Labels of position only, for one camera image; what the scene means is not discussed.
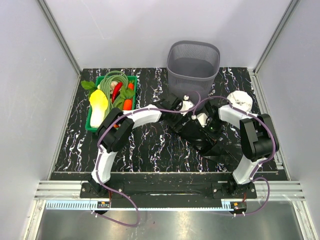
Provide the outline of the black trash bag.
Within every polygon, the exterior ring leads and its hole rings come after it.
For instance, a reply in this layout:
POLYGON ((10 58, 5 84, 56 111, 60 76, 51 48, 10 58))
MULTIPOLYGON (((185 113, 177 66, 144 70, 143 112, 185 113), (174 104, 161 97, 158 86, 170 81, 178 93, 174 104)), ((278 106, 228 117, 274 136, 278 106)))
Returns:
POLYGON ((234 170, 242 157, 241 146, 238 143, 228 143, 223 138, 226 125, 227 123, 222 121, 219 137, 208 137, 204 133, 204 127, 197 120, 189 118, 181 132, 176 133, 190 143, 203 158, 224 164, 234 170))

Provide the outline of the grey mesh trash bin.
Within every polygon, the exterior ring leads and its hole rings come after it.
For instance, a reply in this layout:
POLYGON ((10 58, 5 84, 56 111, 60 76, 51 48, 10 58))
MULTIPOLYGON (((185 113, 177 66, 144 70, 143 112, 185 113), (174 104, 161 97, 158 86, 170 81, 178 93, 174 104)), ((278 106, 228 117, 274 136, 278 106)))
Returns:
POLYGON ((205 99, 220 69, 220 51, 206 42, 181 40, 168 53, 166 69, 169 92, 188 95, 193 103, 205 99))

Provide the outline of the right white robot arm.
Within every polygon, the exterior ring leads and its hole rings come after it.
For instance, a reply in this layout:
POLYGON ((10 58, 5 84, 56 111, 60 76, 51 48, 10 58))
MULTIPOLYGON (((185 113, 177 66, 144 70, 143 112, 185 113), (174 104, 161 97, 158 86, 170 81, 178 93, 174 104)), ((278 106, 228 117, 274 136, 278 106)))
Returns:
POLYGON ((213 129, 208 124, 226 122, 240 131, 242 158, 227 183, 222 185, 223 193, 239 198, 251 188, 250 183, 258 169, 272 160, 280 148, 272 119, 266 113, 255 115, 230 104, 217 107, 212 100, 204 107, 206 130, 213 129))

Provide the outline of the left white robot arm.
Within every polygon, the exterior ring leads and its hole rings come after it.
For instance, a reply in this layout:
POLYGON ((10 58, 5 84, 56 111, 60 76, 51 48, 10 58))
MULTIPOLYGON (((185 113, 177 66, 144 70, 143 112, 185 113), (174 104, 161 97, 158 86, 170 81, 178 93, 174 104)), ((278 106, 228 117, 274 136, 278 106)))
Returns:
POLYGON ((91 192, 98 198, 107 195, 111 169, 117 153, 124 147, 137 127, 157 123, 170 117, 184 117, 195 105, 187 95, 179 99, 171 94, 166 99, 135 110, 113 109, 97 130, 98 155, 94 170, 88 180, 91 192))

